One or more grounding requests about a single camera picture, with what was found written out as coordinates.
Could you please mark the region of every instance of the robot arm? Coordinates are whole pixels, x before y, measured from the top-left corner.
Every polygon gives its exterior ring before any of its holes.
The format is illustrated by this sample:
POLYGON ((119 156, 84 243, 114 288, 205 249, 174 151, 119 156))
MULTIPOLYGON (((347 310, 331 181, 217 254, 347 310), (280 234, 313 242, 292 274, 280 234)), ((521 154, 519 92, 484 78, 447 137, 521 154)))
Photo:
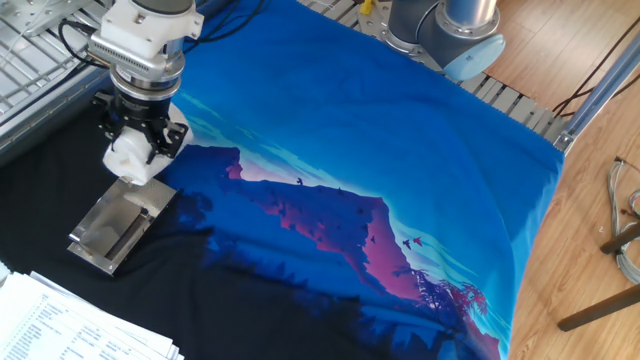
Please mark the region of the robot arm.
POLYGON ((383 40, 409 56, 422 46, 454 80, 479 74, 504 50, 496 0, 393 0, 392 5, 383 40))
POLYGON ((109 64, 115 87, 113 96, 94 97, 112 140, 103 162, 130 183, 146 184, 193 137, 171 98, 185 66, 184 37, 197 39, 203 22, 194 0, 119 0, 91 36, 89 52, 109 64))

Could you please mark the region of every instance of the wooden table leg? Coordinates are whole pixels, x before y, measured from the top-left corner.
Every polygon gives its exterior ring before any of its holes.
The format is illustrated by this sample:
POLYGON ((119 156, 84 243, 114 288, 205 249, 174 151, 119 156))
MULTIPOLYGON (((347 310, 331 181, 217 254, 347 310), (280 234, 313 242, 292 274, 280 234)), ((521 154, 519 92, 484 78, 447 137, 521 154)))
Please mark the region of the wooden table leg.
POLYGON ((640 237, 640 223, 629 226, 622 234, 608 241, 600 250, 605 254, 611 254, 614 251, 620 249, 623 245, 630 243, 633 239, 640 237))
POLYGON ((584 324, 605 317, 640 302, 640 285, 636 285, 569 317, 562 319, 558 327, 562 331, 571 331, 584 324))

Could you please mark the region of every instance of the wooden floor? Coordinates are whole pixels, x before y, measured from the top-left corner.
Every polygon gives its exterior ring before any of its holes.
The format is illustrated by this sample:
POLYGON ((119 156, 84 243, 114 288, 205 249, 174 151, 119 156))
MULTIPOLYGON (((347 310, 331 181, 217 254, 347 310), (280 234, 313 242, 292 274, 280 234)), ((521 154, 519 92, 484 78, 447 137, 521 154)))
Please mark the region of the wooden floor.
MULTIPOLYGON (((639 0, 498 4, 507 49, 489 74, 550 108, 573 92, 640 16, 639 0)), ((610 102, 567 157, 520 290, 510 359, 640 359, 640 304, 573 332, 556 327, 563 317, 632 286, 614 258, 599 251, 611 233, 607 174, 616 155, 640 165, 640 84, 610 102)), ((622 207, 628 208, 628 195, 638 188, 640 174, 625 171, 622 207)), ((638 248, 630 251, 640 262, 638 248)))

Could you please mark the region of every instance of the metal bracket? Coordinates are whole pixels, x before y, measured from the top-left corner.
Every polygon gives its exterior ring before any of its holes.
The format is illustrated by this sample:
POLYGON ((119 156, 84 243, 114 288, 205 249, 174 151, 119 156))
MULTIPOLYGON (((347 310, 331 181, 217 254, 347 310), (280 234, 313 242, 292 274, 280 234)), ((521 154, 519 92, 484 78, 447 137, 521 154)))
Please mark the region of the metal bracket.
POLYGON ((155 179, 144 186, 116 180, 69 234, 67 250, 113 276, 175 194, 155 179))
POLYGON ((575 139, 575 136, 569 134, 565 130, 562 132, 562 134, 560 134, 558 139, 556 139, 556 141, 553 143, 553 146, 566 154, 571 149, 571 145, 573 145, 575 139))
POLYGON ((122 110, 118 111, 114 107, 114 97, 103 92, 93 96, 92 104, 101 110, 98 127, 105 131, 105 136, 111 140, 112 144, 118 139, 125 126, 144 134, 151 145, 147 165, 151 164, 156 155, 175 158, 189 132, 187 125, 171 122, 168 114, 155 119, 139 119, 122 110))
POLYGON ((24 36, 32 37, 92 2, 93 0, 9 0, 0 6, 0 19, 18 33, 24 32, 24 36))

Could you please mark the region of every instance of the metal frame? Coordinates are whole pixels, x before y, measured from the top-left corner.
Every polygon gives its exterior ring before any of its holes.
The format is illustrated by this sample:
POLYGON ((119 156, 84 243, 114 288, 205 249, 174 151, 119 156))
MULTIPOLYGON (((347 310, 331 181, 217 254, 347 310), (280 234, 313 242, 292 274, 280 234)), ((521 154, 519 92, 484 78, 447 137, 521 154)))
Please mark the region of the metal frame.
POLYGON ((39 35, 93 0, 28 0, 0 4, 0 19, 27 37, 39 35))
POLYGON ((587 100, 580 106, 566 130, 555 142, 558 149, 569 151, 574 140, 609 102, 622 83, 640 65, 640 33, 631 41, 598 83, 587 100))
MULTIPOLYGON (((111 3, 92 0, 67 18, 98 27, 111 3)), ((213 14, 224 2, 196 0, 196 4, 199 12, 213 14)), ((0 19, 0 59, 19 35, 18 29, 0 19)), ((87 36, 67 27, 65 37, 81 56, 85 54, 87 36)), ((58 39, 57 25, 38 36, 19 39, 8 61, 0 64, 0 166, 88 105, 90 95, 111 87, 108 72, 100 69, 87 68, 68 76, 77 65, 58 39)))

